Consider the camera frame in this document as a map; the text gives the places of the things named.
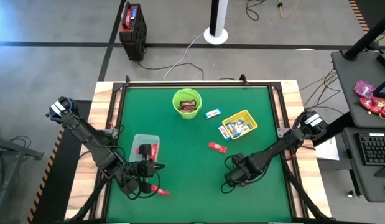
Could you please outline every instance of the yellow box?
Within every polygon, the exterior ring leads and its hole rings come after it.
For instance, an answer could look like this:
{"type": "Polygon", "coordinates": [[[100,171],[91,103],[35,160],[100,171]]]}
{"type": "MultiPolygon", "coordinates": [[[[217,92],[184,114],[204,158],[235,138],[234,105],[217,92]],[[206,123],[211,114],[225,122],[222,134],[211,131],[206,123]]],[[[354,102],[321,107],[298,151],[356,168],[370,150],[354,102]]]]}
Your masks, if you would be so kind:
{"type": "Polygon", "coordinates": [[[229,134],[229,136],[231,136],[232,140],[240,138],[241,136],[251,132],[252,130],[254,130],[258,127],[257,123],[253,120],[252,116],[249,114],[249,112],[247,110],[242,110],[242,111],[230,116],[229,118],[223,120],[223,126],[225,128],[225,131],[229,134]],[[237,123],[240,119],[242,119],[245,122],[244,125],[250,125],[251,129],[234,138],[232,133],[228,130],[228,128],[226,128],[225,124],[228,122],[236,122],[237,123]]]}

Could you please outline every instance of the red battery box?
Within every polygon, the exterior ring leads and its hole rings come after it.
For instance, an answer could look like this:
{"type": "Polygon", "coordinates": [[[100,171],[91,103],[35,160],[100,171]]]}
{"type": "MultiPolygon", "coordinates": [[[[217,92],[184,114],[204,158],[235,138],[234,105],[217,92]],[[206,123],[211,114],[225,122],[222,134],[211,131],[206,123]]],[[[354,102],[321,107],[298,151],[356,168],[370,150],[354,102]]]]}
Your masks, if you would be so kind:
{"type": "Polygon", "coordinates": [[[119,39],[129,60],[140,61],[144,59],[147,25],[140,4],[130,4],[129,2],[124,4],[119,39]]]}

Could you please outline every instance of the plastic bin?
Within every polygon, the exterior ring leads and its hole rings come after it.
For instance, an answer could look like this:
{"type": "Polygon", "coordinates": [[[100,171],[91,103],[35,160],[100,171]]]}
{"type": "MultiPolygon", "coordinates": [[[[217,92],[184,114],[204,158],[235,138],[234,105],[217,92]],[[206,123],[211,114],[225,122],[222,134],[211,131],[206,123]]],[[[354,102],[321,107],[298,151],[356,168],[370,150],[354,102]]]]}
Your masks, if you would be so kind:
{"type": "Polygon", "coordinates": [[[251,132],[252,130],[254,130],[258,127],[257,123],[253,120],[252,116],[249,114],[249,112],[247,110],[242,110],[242,111],[230,116],[229,118],[223,120],[223,126],[224,126],[226,132],[231,136],[232,140],[238,139],[241,136],[244,136],[245,134],[251,132]],[[229,122],[237,123],[240,119],[242,119],[244,121],[245,126],[250,125],[251,129],[249,131],[243,132],[239,136],[234,137],[233,134],[226,127],[226,124],[229,122]]]}
{"type": "Polygon", "coordinates": [[[142,155],[138,154],[137,149],[142,144],[150,144],[152,152],[154,151],[154,145],[156,144],[156,156],[154,158],[154,161],[157,161],[157,157],[159,155],[159,136],[155,135],[149,135],[149,134],[136,134],[134,136],[134,140],[132,142],[131,151],[130,151],[130,158],[128,162],[136,162],[142,160],[142,155]]]}

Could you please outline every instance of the red candy bar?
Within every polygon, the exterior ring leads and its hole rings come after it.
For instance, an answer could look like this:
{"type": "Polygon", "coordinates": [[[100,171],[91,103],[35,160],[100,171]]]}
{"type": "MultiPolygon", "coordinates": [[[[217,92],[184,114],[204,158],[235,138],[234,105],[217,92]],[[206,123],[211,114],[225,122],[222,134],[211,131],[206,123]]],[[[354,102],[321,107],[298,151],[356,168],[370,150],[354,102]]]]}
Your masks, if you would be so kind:
{"type": "MultiPolygon", "coordinates": [[[[156,190],[157,190],[157,185],[155,185],[155,184],[152,184],[152,187],[151,187],[151,190],[153,191],[153,192],[155,192],[156,190]]],[[[159,194],[159,195],[170,195],[170,192],[168,191],[168,190],[162,190],[162,189],[159,189],[158,191],[157,191],[157,194],[159,194]]]]}
{"type": "Polygon", "coordinates": [[[209,148],[217,150],[217,151],[222,152],[222,153],[225,153],[227,151],[227,147],[221,146],[221,145],[216,144],[214,142],[209,142],[209,148]]]}

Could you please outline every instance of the black desk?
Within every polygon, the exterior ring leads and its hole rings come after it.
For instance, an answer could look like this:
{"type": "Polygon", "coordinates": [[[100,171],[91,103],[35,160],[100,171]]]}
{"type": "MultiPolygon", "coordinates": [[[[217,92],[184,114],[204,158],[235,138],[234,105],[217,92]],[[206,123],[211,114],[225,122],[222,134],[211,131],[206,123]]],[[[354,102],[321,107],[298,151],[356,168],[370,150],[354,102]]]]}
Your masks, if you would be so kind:
{"type": "Polygon", "coordinates": [[[343,58],[341,52],[332,52],[333,66],[350,112],[329,124],[326,135],[313,142],[316,146],[336,136],[340,161],[318,160],[320,168],[349,170],[356,193],[364,194],[370,202],[385,202],[385,178],[374,176],[380,167],[363,165],[354,134],[385,133],[385,120],[368,114],[358,104],[359,96],[354,92],[354,86],[359,79],[366,80],[374,86],[379,86],[385,81],[385,68],[376,60],[379,54],[379,52],[361,52],[356,60],[348,61],[343,58]]]}
{"type": "Polygon", "coordinates": [[[341,52],[332,52],[332,62],[343,89],[350,112],[345,113],[329,124],[329,131],[314,144],[320,144],[328,138],[342,132],[345,127],[385,128],[385,120],[379,116],[368,114],[359,104],[359,96],[354,92],[357,80],[366,80],[374,86],[385,81],[385,68],[376,60],[378,52],[361,52],[357,59],[349,61],[341,52]]]}
{"type": "Polygon", "coordinates": [[[359,132],[385,133],[384,129],[345,128],[342,132],[347,151],[351,155],[351,166],[355,176],[354,188],[357,195],[363,193],[369,202],[385,202],[385,177],[375,177],[382,166],[364,166],[354,135],[359,132]]]}
{"type": "Polygon", "coordinates": [[[346,146],[341,134],[335,136],[339,160],[318,159],[320,170],[352,170],[350,157],[347,154],[346,146]]]}

